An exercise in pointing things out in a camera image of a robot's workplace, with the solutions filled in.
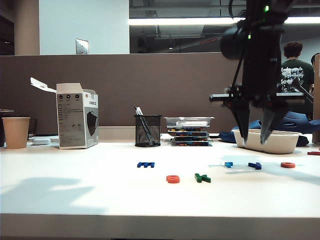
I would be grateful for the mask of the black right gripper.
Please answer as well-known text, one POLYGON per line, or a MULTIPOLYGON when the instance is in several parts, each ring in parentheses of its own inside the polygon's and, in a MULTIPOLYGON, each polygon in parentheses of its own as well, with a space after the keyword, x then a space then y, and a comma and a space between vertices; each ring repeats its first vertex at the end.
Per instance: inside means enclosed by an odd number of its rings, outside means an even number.
POLYGON ((211 103, 220 102, 230 108, 244 144, 248 140, 250 105, 263 108, 260 131, 260 143, 263 145, 288 112, 288 104, 305 102, 302 92, 282 92, 280 68, 281 64, 275 60, 265 63, 245 60, 242 82, 232 83, 225 93, 209 96, 211 103))

